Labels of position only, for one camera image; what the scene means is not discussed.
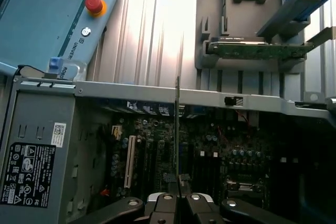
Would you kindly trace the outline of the black RAM slot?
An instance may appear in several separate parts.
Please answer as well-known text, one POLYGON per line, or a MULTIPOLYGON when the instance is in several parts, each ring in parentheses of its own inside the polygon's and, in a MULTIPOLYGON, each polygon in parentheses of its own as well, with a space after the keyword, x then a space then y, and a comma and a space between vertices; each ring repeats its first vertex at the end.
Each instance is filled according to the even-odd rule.
POLYGON ((195 158, 193 191, 211 195, 209 187, 209 158, 205 151, 199 151, 195 158))

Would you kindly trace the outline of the white expansion slot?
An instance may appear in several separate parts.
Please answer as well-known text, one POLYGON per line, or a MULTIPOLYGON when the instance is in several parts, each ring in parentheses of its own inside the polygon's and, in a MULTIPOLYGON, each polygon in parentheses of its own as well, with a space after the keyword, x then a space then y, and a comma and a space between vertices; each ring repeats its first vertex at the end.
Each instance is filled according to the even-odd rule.
POLYGON ((125 166, 125 176, 124 176, 124 188, 130 188, 131 183, 132 183, 136 139, 137 137, 135 135, 129 136, 128 154, 127 154, 127 161, 126 161, 126 166, 125 166))

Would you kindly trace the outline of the dark green motherboard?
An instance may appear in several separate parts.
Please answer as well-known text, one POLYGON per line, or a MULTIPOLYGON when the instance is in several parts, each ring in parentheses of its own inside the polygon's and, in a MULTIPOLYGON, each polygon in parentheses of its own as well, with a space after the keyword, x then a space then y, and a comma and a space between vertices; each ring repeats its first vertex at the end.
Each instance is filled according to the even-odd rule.
MULTIPOLYGON (((90 212, 127 196, 146 199, 169 191, 175 174, 174 105, 117 101, 104 106, 79 103, 81 136, 97 144, 99 184, 90 195, 90 212), (124 188, 129 136, 135 135, 130 188, 124 188)), ((180 107, 180 176, 193 191, 195 158, 209 158, 209 187, 215 203, 237 198, 275 210, 288 192, 289 158, 283 115, 232 109, 180 107), (263 183, 263 193, 230 193, 226 181, 263 183)))

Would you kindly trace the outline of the grey metal PC case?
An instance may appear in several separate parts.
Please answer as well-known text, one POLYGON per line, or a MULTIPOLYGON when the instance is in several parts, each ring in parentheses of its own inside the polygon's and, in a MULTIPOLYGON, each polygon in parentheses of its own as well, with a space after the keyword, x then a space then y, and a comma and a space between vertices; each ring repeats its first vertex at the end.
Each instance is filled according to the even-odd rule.
MULTIPOLYGON (((93 160, 98 156, 97 144, 93 139, 85 140, 81 136, 83 117, 79 103, 91 101, 95 105, 104 106, 117 101, 134 101, 175 105, 175 87, 65 81, 23 66, 12 77, 0 74, 0 119, 4 120, 0 131, 0 149, 8 108, 16 91, 71 95, 75 98, 79 129, 75 141, 79 169, 75 212, 67 219, 66 224, 91 213, 88 210, 91 191, 99 184, 100 168, 93 166, 93 160)), ((180 107, 183 105, 283 115, 286 128, 281 132, 285 137, 285 152, 289 158, 287 181, 290 188, 275 210, 262 209, 286 218, 287 224, 336 224, 336 99, 331 99, 327 106, 321 106, 288 102, 277 97, 180 88, 180 107)), ((186 220, 187 214, 182 214, 186 210, 182 198, 179 198, 178 203, 176 224, 191 224, 186 220)))

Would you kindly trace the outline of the grey power supply unit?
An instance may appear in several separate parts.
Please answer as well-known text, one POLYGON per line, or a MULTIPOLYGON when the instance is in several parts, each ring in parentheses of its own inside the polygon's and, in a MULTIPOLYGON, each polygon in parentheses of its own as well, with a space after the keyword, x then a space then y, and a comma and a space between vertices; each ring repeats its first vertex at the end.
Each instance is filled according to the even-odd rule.
POLYGON ((79 162, 71 95, 16 91, 0 149, 0 224, 66 224, 79 162))

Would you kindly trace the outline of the green graphics card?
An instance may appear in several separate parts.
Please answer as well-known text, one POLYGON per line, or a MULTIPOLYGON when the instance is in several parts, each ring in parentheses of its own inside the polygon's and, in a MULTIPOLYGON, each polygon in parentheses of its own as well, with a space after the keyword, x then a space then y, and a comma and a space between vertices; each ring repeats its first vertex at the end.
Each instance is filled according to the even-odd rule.
POLYGON ((217 37, 206 44, 206 53, 223 59, 301 59, 328 40, 336 39, 336 26, 326 27, 303 44, 268 43, 263 38, 217 37))

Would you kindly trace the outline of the grey parts rack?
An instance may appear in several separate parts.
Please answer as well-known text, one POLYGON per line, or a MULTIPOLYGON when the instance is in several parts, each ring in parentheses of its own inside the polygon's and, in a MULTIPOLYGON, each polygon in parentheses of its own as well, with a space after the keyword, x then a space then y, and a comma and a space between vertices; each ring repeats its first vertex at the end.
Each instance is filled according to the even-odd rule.
POLYGON ((321 0, 196 0, 195 67, 292 72, 306 58, 289 60, 223 59, 206 53, 206 44, 217 37, 263 38, 268 43, 303 44, 310 17, 295 18, 321 0))

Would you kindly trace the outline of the grey blue teach pendant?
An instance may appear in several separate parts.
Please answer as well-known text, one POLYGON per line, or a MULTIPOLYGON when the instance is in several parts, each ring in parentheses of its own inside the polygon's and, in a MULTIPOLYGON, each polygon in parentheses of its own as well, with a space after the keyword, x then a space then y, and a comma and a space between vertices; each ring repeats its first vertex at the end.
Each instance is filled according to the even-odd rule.
POLYGON ((61 57, 58 77, 84 80, 117 0, 0 0, 0 74, 20 65, 48 72, 61 57))

